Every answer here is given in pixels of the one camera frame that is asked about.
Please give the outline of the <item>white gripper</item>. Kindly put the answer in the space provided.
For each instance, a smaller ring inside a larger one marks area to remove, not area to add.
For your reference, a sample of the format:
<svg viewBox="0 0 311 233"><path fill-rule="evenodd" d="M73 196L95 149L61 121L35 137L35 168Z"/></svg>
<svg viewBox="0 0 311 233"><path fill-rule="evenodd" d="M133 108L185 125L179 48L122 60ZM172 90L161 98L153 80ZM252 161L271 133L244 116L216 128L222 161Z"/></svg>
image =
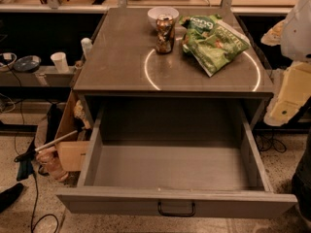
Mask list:
<svg viewBox="0 0 311 233"><path fill-rule="evenodd" d="M299 0L285 20L271 27L260 39L267 46L281 42L281 53L294 62L283 79L263 118L265 124L287 124L311 97L311 0Z"/></svg>

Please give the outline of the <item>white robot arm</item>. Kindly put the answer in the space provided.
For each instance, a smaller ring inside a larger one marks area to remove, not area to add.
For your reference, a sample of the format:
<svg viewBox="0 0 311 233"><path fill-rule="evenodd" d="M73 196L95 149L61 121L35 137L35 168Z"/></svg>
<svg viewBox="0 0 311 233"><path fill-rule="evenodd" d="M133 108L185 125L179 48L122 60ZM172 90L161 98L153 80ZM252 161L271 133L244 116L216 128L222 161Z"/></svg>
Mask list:
<svg viewBox="0 0 311 233"><path fill-rule="evenodd" d="M279 45L283 56L293 61L283 73L282 84L264 116L268 125L288 123L309 100L311 94L311 0L298 0L286 18L270 28L261 38L268 46ZM311 132L306 149L292 177L296 209L307 228L311 224Z"/></svg>

